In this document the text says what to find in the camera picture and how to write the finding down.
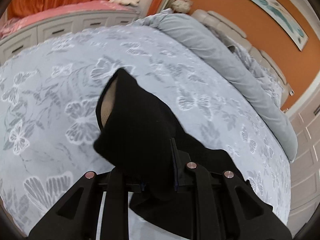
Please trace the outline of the plush toy by bed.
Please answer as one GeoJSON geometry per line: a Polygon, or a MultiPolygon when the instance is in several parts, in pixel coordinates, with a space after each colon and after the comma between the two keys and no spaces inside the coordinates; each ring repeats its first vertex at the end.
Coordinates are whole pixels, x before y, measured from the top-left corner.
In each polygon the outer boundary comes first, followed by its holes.
{"type": "Polygon", "coordinates": [[[191,6],[193,5],[193,1],[191,0],[175,0],[171,3],[170,7],[173,12],[188,14],[191,10],[191,6]]]}

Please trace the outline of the beige padded headboard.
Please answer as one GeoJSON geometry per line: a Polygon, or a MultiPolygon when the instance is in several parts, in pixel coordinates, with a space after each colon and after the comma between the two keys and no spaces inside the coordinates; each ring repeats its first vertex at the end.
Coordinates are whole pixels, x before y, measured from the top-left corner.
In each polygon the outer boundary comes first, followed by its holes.
{"type": "Polygon", "coordinates": [[[282,87],[280,107],[284,105],[289,97],[289,94],[293,92],[285,75],[275,61],[264,50],[255,48],[255,46],[251,44],[251,42],[247,39],[247,34],[240,27],[214,11],[197,9],[192,13],[191,16],[202,24],[221,31],[227,37],[240,44],[244,50],[247,51],[251,57],[257,61],[257,63],[267,69],[267,71],[274,76],[279,86],[282,87]]]}

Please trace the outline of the grey butterfly bedspread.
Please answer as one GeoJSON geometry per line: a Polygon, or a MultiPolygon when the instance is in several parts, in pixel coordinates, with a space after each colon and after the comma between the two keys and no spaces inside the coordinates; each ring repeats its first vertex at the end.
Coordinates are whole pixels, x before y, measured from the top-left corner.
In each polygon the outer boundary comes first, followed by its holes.
{"type": "Polygon", "coordinates": [[[85,172],[112,169],[93,149],[95,107],[121,67],[164,101],[187,133],[226,150],[257,196],[287,222],[290,166],[262,118],[189,49],[131,25],[52,38],[1,67],[1,199],[23,233],[85,172]]]}

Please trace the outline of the white drawer cabinet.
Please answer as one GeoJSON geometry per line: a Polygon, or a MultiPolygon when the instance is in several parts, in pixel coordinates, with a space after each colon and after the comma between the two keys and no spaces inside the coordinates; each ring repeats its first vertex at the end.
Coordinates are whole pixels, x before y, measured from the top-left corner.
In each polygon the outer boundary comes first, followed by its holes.
{"type": "Polygon", "coordinates": [[[47,39],[66,33],[77,33],[88,28],[127,25],[137,18],[137,11],[79,11],[47,18],[26,26],[1,39],[1,64],[20,51],[35,46],[47,39]]]}

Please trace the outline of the grey folded duvet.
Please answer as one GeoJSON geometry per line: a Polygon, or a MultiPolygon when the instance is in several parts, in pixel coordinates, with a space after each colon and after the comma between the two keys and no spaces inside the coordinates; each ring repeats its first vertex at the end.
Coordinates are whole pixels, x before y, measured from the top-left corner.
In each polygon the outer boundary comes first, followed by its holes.
{"type": "Polygon", "coordinates": [[[171,9],[166,9],[131,25],[161,31],[214,68],[246,98],[277,138],[289,162],[294,162],[298,141],[288,117],[275,106],[249,70],[202,23],[189,15],[173,14],[171,9]]]}

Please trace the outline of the black pants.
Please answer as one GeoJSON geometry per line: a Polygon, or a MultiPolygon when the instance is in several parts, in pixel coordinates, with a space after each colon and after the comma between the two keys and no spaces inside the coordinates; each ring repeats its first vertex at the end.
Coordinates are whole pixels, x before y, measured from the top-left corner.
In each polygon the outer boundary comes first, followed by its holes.
{"type": "Polygon", "coordinates": [[[174,193],[172,144],[210,172],[240,174],[226,151],[206,148],[186,133],[171,109],[123,68],[109,79],[96,116],[101,133],[95,151],[147,190],[132,196],[130,209],[170,233],[191,237],[191,197],[174,193]]]}

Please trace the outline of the framed wall picture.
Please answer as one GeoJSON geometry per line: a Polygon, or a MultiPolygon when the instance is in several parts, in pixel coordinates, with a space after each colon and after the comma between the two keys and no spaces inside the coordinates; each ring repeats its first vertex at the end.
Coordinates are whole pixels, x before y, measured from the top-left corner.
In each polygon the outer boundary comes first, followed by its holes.
{"type": "Polygon", "coordinates": [[[295,18],[277,0],[250,0],[268,13],[302,51],[309,37],[295,18]]]}

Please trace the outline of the white wardrobe doors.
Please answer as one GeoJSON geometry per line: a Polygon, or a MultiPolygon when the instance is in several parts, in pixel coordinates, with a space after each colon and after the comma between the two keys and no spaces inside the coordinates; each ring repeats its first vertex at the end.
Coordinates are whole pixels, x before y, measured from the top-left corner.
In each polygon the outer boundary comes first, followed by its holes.
{"type": "Polygon", "coordinates": [[[290,165],[291,210],[287,227],[295,235],[319,205],[319,91],[291,117],[298,153],[290,165]]]}

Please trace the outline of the butterfly print pillow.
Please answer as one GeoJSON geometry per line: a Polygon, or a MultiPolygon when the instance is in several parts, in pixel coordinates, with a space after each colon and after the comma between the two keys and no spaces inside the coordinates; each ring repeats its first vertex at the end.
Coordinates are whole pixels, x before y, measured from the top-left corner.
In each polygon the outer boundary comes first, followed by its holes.
{"type": "Polygon", "coordinates": [[[242,62],[274,104],[280,108],[283,89],[277,79],[265,67],[261,66],[242,45],[220,31],[217,32],[217,37],[242,62]]]}

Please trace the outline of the pink cushion mat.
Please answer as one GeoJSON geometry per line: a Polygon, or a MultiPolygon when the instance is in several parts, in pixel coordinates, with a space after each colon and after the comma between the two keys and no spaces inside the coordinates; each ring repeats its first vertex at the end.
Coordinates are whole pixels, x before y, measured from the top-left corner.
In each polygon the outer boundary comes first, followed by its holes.
{"type": "Polygon", "coordinates": [[[48,9],[42,12],[38,12],[24,18],[12,18],[8,20],[3,27],[1,27],[1,39],[9,36],[10,34],[36,22],[60,16],[67,15],[74,12],[83,11],[131,11],[131,8],[119,5],[116,3],[110,3],[105,0],[90,1],[77,4],[63,5],[57,8],[48,9]]]}

